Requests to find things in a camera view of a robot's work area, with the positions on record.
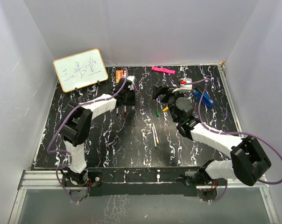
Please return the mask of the white pen with yellow end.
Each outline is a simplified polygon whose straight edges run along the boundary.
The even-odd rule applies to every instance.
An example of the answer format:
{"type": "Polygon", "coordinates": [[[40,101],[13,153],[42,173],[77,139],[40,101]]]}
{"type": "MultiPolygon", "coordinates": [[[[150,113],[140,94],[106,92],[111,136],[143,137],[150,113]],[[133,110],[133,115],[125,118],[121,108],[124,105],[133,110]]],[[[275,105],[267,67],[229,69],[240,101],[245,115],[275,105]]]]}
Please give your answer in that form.
{"type": "Polygon", "coordinates": [[[154,129],[154,133],[155,133],[155,138],[156,138],[157,145],[159,145],[159,139],[158,139],[158,135],[157,135],[157,131],[156,131],[156,128],[155,128],[155,124],[154,124],[154,123],[153,123],[153,129],[154,129]]]}

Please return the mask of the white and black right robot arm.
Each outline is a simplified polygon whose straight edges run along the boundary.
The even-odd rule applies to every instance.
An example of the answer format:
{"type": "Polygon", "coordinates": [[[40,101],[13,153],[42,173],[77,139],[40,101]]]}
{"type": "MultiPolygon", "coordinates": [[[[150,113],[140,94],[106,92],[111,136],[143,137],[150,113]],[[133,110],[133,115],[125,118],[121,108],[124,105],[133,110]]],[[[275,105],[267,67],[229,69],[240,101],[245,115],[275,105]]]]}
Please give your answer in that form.
{"type": "Polygon", "coordinates": [[[163,95],[178,132],[192,141],[206,144],[228,156],[227,161],[209,160],[188,178],[195,184],[211,185],[217,179],[238,179],[247,186],[253,186],[271,167],[271,162],[255,137],[242,138],[237,135],[223,135],[212,128],[205,128],[193,116],[194,108],[184,92],[166,85],[153,85],[152,98],[163,95]]]}

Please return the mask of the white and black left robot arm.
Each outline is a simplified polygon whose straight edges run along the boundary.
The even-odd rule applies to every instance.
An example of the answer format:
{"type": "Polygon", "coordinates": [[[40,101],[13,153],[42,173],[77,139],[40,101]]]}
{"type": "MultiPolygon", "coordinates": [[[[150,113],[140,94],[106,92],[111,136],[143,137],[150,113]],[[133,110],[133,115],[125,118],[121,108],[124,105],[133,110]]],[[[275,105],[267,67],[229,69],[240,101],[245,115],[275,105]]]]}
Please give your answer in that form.
{"type": "Polygon", "coordinates": [[[71,179],[76,185],[84,186],[88,181],[88,174],[84,172],[87,168],[84,143],[89,136],[92,120],[121,106],[135,106],[135,103],[135,80],[129,77],[128,80],[122,78],[111,93],[102,94],[86,103],[70,105],[70,109],[76,110],[67,116],[60,134],[70,160],[71,179]]]}

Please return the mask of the white pen with green end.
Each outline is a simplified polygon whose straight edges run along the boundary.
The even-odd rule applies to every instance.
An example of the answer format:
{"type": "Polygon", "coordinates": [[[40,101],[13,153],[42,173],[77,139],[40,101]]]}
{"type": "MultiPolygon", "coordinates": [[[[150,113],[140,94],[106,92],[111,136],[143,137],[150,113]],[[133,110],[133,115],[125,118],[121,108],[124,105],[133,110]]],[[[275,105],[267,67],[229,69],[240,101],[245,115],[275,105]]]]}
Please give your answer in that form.
{"type": "Polygon", "coordinates": [[[155,145],[155,148],[157,148],[157,141],[156,141],[156,137],[155,137],[155,132],[154,132],[153,126],[152,126],[152,133],[153,133],[153,138],[154,138],[154,145],[155,145]]]}

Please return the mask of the orange spiral notebook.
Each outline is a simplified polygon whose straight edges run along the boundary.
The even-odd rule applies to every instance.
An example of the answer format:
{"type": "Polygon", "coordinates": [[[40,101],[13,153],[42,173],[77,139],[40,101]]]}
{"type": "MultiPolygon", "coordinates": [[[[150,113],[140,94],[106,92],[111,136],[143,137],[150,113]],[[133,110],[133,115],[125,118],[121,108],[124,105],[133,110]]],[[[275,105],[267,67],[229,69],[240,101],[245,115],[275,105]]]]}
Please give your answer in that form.
{"type": "Polygon", "coordinates": [[[126,70],[117,70],[115,72],[115,82],[118,84],[122,78],[125,78],[127,75],[126,70]]]}

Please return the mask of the blue stapler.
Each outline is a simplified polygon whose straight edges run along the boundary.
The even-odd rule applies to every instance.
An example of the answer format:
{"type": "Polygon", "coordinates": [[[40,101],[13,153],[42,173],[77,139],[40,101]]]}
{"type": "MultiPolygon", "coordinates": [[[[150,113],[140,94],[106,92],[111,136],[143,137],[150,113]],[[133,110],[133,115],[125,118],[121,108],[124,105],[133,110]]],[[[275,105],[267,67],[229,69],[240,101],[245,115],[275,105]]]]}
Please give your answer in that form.
{"type": "MultiPolygon", "coordinates": [[[[193,94],[200,99],[202,94],[203,94],[203,89],[201,87],[195,87],[193,90],[193,94]]],[[[208,93],[204,93],[203,98],[202,98],[202,102],[209,108],[214,107],[214,101],[212,100],[212,98],[210,97],[210,95],[208,93]]]]}

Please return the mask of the small whiteboard with wooden frame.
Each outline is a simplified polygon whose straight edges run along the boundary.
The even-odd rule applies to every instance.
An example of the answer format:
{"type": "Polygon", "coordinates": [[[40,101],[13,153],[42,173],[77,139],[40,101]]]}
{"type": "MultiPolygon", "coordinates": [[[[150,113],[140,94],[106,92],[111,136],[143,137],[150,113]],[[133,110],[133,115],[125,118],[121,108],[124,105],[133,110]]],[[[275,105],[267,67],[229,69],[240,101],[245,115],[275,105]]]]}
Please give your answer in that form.
{"type": "Polygon", "coordinates": [[[68,93],[108,79],[99,49],[66,56],[53,61],[63,92],[68,93]]]}

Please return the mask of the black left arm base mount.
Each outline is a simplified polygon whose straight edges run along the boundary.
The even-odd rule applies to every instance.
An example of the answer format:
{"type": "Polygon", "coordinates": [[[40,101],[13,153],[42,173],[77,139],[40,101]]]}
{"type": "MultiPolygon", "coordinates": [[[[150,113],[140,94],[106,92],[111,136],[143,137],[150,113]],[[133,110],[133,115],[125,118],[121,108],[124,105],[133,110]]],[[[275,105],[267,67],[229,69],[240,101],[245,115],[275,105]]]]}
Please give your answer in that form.
{"type": "Polygon", "coordinates": [[[61,173],[63,186],[73,196],[102,196],[103,195],[103,175],[101,172],[84,171],[82,179],[77,181],[72,179],[66,172],[61,173]]]}

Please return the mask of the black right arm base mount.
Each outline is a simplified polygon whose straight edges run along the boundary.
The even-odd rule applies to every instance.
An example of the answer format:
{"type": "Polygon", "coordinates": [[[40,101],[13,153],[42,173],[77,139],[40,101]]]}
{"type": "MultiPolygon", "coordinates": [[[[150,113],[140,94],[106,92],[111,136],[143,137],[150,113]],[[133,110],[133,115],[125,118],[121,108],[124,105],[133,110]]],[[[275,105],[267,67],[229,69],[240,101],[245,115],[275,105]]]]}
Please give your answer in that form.
{"type": "Polygon", "coordinates": [[[210,186],[207,192],[214,192],[219,185],[218,179],[210,178],[206,173],[185,171],[179,177],[175,178],[175,182],[181,182],[187,187],[210,186]]]}

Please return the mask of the aluminium front rail frame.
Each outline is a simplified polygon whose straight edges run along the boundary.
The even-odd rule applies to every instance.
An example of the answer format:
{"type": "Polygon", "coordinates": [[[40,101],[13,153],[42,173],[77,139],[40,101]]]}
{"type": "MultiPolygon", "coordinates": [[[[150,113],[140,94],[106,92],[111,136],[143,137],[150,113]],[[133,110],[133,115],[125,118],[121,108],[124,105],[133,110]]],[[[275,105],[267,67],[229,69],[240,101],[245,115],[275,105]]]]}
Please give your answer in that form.
{"type": "Polygon", "coordinates": [[[160,182],[164,174],[149,171],[150,181],[117,172],[90,193],[71,191],[74,203],[59,187],[54,171],[24,172],[11,224],[277,224],[269,189],[258,183],[247,187],[239,181],[220,185],[208,201],[207,187],[160,182]]]}

